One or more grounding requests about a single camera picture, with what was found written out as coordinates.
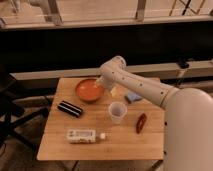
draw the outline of table top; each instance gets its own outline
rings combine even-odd
[[[61,78],[54,96],[38,152],[38,160],[143,160],[163,158],[164,111],[143,99],[128,104],[124,95],[129,91],[117,85],[113,97],[108,91],[92,104],[75,95],[75,87],[84,78]],[[62,101],[84,109],[74,118],[57,109]],[[120,125],[115,125],[108,114],[113,101],[127,105],[128,113]],[[140,134],[136,133],[139,116],[145,112],[147,121]],[[106,133],[106,140],[94,144],[70,144],[66,139],[69,129],[95,129]]]

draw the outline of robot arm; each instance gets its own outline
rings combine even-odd
[[[101,84],[110,90],[114,82],[117,82],[162,108],[165,108],[169,97],[179,90],[173,86],[128,73],[124,70],[125,67],[126,62],[121,56],[116,56],[104,63],[100,68]]]
[[[194,89],[178,89],[124,71],[125,60],[116,56],[101,68],[100,83],[114,82],[165,109],[164,171],[212,171],[213,99]]]

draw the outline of plastic cup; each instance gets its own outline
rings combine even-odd
[[[113,102],[109,105],[109,114],[115,124],[120,124],[127,114],[127,107],[122,102]]]

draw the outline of chair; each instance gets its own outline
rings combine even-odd
[[[24,113],[24,108],[16,105],[13,100],[28,97],[29,95],[30,93],[26,88],[24,88],[13,76],[0,68],[0,117],[4,116],[4,120],[0,121],[0,148],[8,135],[10,135],[31,149],[37,149],[35,144],[18,134],[15,129],[36,116],[42,115],[47,117],[48,109],[42,108],[14,122],[11,120],[11,115],[20,117]]]

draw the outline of orange bowl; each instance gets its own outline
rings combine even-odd
[[[76,95],[83,101],[92,103],[104,94],[104,88],[96,84],[96,79],[89,78],[80,81],[75,88]]]

